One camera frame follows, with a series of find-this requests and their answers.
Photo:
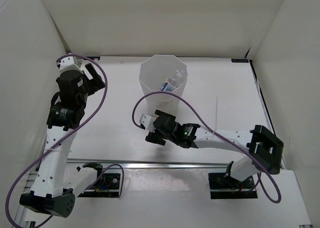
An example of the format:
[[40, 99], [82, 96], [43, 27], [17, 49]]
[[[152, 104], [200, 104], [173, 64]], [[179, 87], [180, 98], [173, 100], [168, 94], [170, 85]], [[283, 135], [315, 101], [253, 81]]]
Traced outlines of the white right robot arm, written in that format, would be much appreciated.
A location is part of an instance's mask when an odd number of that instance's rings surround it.
[[175, 114], [187, 83], [187, 66], [144, 62], [139, 81], [146, 108], [131, 85], [129, 71], [106, 83], [109, 98], [81, 135], [87, 157], [145, 162], [211, 162], [218, 150], [230, 162], [224, 181], [235, 188], [248, 176], [278, 174], [283, 143], [264, 126], [252, 131], [209, 128], [205, 122], [180, 124]]

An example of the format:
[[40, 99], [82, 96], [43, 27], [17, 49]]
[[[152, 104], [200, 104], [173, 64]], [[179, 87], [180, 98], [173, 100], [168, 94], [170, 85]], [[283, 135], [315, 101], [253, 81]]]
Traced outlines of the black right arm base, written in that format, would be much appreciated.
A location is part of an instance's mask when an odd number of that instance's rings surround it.
[[231, 177], [233, 161], [227, 165], [225, 172], [208, 173], [211, 199], [256, 199], [258, 198], [253, 176], [244, 181]]

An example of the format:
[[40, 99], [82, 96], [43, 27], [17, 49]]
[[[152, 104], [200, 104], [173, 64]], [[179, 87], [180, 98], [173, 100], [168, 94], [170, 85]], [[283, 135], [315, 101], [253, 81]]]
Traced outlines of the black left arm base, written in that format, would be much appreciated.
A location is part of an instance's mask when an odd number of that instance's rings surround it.
[[[124, 187], [124, 168], [120, 164], [111, 164], [104, 168], [100, 163], [87, 162], [82, 167], [77, 167], [79, 171], [81, 168], [89, 168], [95, 171], [95, 181], [90, 184], [78, 197], [91, 198], [120, 198]], [[107, 173], [111, 168], [119, 168], [119, 173]]]

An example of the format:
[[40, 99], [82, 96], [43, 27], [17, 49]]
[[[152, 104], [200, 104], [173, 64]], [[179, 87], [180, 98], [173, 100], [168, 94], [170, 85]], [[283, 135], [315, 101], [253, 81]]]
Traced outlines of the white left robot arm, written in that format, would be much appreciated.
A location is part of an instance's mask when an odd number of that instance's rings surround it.
[[93, 67], [89, 79], [83, 71], [68, 70], [56, 79], [59, 91], [54, 94], [47, 118], [44, 157], [30, 191], [20, 196], [20, 205], [37, 213], [68, 217], [75, 199], [90, 184], [103, 186], [105, 176], [96, 170], [78, 170], [79, 182], [64, 183], [64, 172], [72, 142], [82, 124], [88, 96], [106, 85]]

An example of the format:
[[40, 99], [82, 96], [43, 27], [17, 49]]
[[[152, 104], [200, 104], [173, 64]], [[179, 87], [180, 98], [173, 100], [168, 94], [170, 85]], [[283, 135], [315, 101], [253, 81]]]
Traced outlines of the clear labelled plastic bottle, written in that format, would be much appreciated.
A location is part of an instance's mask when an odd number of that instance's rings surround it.
[[173, 75], [166, 78], [159, 90], [163, 92], [173, 92], [176, 88], [178, 88], [186, 81], [187, 76], [187, 71], [176, 70]]

